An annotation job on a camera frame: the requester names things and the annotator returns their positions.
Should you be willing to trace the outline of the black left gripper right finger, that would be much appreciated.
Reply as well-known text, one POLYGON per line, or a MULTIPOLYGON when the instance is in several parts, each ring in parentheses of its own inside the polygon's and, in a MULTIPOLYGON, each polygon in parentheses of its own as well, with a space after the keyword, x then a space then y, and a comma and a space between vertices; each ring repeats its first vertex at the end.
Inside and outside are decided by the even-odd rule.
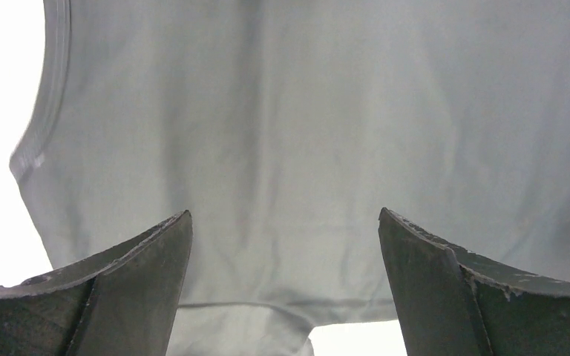
POLYGON ((379 239, 409 355, 570 355, 570 282, 475 254, 387 208, 379 239))

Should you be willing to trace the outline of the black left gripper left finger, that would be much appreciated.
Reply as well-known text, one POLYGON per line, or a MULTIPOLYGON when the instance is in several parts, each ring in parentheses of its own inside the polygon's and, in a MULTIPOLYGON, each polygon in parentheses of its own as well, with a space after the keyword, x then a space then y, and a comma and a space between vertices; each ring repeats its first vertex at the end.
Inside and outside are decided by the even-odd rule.
POLYGON ((17 286, 0 286, 0 355, 164 355, 192 243, 189 212, 17 286))

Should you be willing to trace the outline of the dark grey t shirt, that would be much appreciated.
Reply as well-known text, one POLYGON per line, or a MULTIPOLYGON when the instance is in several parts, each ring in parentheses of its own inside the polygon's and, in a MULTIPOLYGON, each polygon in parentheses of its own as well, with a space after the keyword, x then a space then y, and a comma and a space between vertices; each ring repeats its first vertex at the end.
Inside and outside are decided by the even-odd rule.
POLYGON ((60 268, 181 211, 170 355, 392 320, 387 207, 570 281, 570 1, 46 1, 10 169, 60 268))

